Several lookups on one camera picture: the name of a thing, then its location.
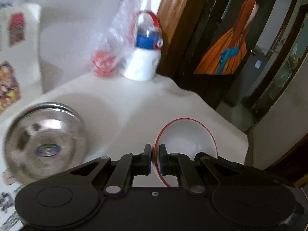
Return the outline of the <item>white blue water bottle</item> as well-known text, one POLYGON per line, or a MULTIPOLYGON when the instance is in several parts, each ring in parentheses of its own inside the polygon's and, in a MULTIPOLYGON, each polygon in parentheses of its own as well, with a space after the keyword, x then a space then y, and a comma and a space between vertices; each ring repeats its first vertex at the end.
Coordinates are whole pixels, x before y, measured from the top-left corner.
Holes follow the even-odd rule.
POLYGON ((149 10, 137 13, 137 17, 144 15, 148 15, 151 21, 138 25, 133 51, 121 68, 121 74, 134 81, 148 81, 155 76, 164 44, 157 16, 149 10))

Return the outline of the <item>colourful houses poster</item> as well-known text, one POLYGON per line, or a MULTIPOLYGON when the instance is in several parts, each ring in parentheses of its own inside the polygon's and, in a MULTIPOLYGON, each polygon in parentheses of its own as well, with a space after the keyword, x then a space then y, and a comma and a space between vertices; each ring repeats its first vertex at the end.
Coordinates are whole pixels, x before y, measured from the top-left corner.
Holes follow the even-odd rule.
POLYGON ((1 9, 1 121, 43 93, 40 17, 37 4, 1 9))

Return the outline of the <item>orange dress painting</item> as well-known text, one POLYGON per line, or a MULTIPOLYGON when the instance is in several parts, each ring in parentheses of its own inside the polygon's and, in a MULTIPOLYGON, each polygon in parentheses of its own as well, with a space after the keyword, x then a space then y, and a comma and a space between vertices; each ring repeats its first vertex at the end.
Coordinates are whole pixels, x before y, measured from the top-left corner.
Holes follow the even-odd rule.
POLYGON ((247 53, 246 37, 258 12, 270 0, 231 0, 222 22, 196 67, 195 74, 233 74, 247 53))

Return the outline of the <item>red ball in bag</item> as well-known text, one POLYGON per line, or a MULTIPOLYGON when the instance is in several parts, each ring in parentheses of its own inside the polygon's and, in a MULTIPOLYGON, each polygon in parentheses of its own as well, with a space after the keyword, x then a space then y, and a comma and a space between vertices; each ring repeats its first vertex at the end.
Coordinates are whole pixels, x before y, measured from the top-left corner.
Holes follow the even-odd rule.
POLYGON ((92 59, 93 73, 101 78, 110 77, 116 69, 115 56, 109 51, 97 51, 92 59))

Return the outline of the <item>wooden door frame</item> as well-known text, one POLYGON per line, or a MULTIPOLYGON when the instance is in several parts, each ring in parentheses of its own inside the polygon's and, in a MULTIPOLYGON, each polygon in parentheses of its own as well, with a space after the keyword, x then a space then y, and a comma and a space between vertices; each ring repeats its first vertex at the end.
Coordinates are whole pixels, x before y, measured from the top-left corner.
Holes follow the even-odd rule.
POLYGON ((186 50, 194 28, 209 0, 161 0, 158 21, 164 45, 157 73, 173 77, 186 50))

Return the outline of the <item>steel bowl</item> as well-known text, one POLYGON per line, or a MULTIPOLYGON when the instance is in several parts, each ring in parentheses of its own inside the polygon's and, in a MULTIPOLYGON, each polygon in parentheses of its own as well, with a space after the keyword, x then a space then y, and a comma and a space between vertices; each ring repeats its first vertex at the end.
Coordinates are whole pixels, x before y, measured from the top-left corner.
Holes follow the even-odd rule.
POLYGON ((78 166, 88 151, 81 116, 61 103, 28 107, 10 124, 4 158, 11 175, 23 185, 78 166))

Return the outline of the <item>clear plastic bag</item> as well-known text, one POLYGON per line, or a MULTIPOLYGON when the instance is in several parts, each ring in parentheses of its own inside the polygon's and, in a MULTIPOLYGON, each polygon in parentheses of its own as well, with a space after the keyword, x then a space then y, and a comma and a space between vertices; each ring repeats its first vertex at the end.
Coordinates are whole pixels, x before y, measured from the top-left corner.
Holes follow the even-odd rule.
POLYGON ((137 13, 141 11, 142 3, 143 0, 122 0, 111 25, 100 35, 97 51, 109 51, 115 56, 114 73, 133 51, 138 24, 137 13))

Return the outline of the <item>large white red-rimmed bowl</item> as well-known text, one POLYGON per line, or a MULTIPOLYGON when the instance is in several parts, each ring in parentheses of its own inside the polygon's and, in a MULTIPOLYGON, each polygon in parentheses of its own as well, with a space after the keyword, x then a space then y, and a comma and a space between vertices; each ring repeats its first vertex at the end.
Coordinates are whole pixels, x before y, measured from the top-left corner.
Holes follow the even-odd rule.
POLYGON ((218 157, 216 141, 209 129, 192 118, 178 118, 165 125, 159 132, 153 147, 153 163, 156 174, 166 187, 176 187, 177 179, 162 176, 159 162, 159 146, 164 144, 168 153, 181 153, 193 160, 197 153, 204 152, 218 157))

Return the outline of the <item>printed white tablecloth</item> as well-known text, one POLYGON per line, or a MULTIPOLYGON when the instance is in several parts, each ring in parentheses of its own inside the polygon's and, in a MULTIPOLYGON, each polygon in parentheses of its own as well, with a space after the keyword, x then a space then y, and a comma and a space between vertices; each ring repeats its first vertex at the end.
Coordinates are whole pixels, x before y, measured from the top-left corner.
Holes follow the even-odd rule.
MULTIPOLYGON (((125 153, 141 151, 146 143, 154 144, 160 130, 170 121, 189 117, 203 123, 213 134, 218 154, 243 164, 248 149, 246 135, 220 116, 194 92, 180 89, 171 78, 156 76, 148 82, 135 82, 122 76, 100 79, 91 74, 76 78, 27 103, 17 103, 1 116, 1 145, 5 134, 18 114, 37 103, 64 103, 79 113, 89 136, 85 161, 102 155, 119 159, 125 153)), ((107 215, 98 214, 85 225, 86 230, 171 230, 158 227, 160 219, 146 216, 154 204, 143 207, 141 213, 111 209, 107 215)), ((175 214, 174 230, 227 230, 209 214, 196 213, 187 221, 175 214)))

